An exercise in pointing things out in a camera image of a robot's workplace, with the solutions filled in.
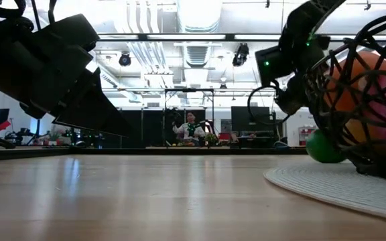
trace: white wall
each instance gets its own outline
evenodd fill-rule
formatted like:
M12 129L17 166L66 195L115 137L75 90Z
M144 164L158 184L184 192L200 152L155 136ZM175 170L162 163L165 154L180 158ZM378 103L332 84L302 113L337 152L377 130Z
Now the white wall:
M27 115L19 105L19 102L12 99L12 97L0 92L0 108L9 108L9 121L12 118L14 131L20 131L20 128L29 128L31 123L31 117ZM7 131L11 131L11 126L5 131L0 131L0 137L3 137Z
M287 143L290 147L299 146L299 127L316 126L308 109L300 109L287 120Z

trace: spotlight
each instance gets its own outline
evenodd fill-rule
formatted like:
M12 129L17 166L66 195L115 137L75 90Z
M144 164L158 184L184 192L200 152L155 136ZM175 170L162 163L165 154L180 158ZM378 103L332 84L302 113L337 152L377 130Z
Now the spotlight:
M125 52L121 54L119 64L123 67L131 65L131 57L129 57L129 53Z
M248 44L240 44L238 50L235 52L232 64L234 67L242 66L247 61L249 55Z

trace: round rug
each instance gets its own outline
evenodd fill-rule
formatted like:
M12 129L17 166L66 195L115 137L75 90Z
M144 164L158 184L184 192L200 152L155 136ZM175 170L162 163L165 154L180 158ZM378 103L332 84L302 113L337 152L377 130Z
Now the round rug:
M290 191L386 218L386 179L358 174L352 163L281 166L264 176Z

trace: black wire basket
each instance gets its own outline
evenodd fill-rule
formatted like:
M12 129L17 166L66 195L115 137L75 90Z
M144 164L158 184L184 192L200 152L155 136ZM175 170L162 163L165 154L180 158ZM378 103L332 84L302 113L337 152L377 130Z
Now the black wire basket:
M345 39L304 78L318 127L359 173L380 177L386 177L386 42L377 42L383 32L386 16Z

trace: desk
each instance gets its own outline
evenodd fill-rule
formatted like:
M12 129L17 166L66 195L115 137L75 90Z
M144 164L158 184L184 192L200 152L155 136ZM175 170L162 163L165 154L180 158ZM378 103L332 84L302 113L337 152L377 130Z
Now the desk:
M208 149L208 147L146 147L146 149ZM210 147L209 149L230 149L230 147Z
M263 180L266 169L305 162L313 160L67 155L0 161L0 240L386 241L386 220Z
M239 148L273 148L276 142L273 137L238 137Z

